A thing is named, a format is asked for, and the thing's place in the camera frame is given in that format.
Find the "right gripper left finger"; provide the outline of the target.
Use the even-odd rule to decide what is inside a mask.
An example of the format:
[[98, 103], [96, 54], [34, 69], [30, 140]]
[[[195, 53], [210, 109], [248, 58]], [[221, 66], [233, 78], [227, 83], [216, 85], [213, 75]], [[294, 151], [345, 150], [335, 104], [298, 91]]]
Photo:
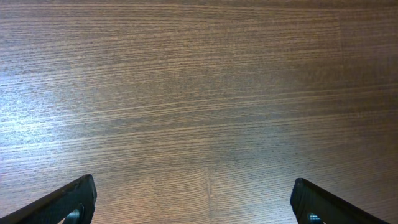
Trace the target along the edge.
[[1, 218], [8, 224], [90, 224], [97, 191], [93, 176], [86, 174], [25, 207]]

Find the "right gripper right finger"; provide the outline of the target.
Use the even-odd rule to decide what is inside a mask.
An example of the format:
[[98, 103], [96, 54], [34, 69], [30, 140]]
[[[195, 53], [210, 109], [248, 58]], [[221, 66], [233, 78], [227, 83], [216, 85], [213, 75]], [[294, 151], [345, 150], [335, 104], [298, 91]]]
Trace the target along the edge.
[[290, 205], [299, 224], [387, 224], [304, 178], [295, 180]]

